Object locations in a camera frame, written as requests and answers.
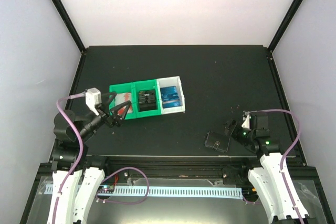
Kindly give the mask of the black card holder wallet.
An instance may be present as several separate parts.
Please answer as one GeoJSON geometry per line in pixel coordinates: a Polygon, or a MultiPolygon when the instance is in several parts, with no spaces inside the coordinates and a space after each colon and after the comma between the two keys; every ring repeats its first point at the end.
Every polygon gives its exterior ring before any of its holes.
{"type": "Polygon", "coordinates": [[[213,131],[207,133],[204,142],[205,147],[223,153],[228,151],[229,144],[230,138],[228,136],[213,131]]]}

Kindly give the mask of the green bin with black cards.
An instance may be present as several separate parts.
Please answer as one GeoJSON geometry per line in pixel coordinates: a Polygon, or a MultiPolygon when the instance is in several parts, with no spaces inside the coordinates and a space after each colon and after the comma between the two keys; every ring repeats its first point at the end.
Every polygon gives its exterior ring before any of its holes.
{"type": "Polygon", "coordinates": [[[133,83],[133,108],[137,118],[161,114],[158,86],[155,79],[133,83]]]}

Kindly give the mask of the white bin with blue cards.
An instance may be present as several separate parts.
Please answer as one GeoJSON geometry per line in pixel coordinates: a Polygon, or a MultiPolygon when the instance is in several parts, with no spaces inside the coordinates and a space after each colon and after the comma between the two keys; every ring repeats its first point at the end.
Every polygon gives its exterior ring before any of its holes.
{"type": "Polygon", "coordinates": [[[185,96],[179,76],[156,80],[161,114],[185,112],[185,96]]]}

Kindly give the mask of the green bin with red cards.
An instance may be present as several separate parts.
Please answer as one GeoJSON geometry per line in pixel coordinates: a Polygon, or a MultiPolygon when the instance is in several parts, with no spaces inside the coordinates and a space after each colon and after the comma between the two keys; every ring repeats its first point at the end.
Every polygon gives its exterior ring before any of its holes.
{"type": "Polygon", "coordinates": [[[125,101],[131,101],[131,106],[128,109],[128,112],[126,114],[125,119],[135,119],[136,113],[135,113],[135,106],[134,106],[134,98],[133,98],[133,88],[134,85],[132,82],[129,83],[122,83],[122,84],[114,84],[109,86],[110,92],[115,92],[117,95],[115,96],[115,99],[110,103],[110,108],[113,108],[125,101]]]}

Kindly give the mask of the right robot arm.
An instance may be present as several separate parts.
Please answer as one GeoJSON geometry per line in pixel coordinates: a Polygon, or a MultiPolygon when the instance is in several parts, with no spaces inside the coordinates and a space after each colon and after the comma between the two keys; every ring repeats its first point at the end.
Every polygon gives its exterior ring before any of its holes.
{"type": "Polygon", "coordinates": [[[242,121],[225,124],[225,136],[257,156],[254,164],[240,168],[239,179],[253,185],[269,223],[308,223],[309,213],[288,171],[288,152],[283,152],[279,142],[271,137],[269,112],[245,112],[242,121]]]}

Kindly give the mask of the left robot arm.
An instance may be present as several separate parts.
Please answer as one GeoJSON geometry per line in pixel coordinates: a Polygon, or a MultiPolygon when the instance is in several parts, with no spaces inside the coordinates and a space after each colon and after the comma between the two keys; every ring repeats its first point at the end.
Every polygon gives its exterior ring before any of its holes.
{"type": "Polygon", "coordinates": [[[106,158],[87,157],[85,142],[103,125],[120,127],[124,122],[132,102],[111,106],[116,96],[114,91],[101,94],[91,88],[56,102],[54,135],[59,144],[51,153],[53,191],[48,223],[86,223],[100,183],[112,177],[113,169],[106,164],[106,158]],[[77,116],[61,108],[63,100],[77,98],[85,99],[87,115],[77,116]]]}

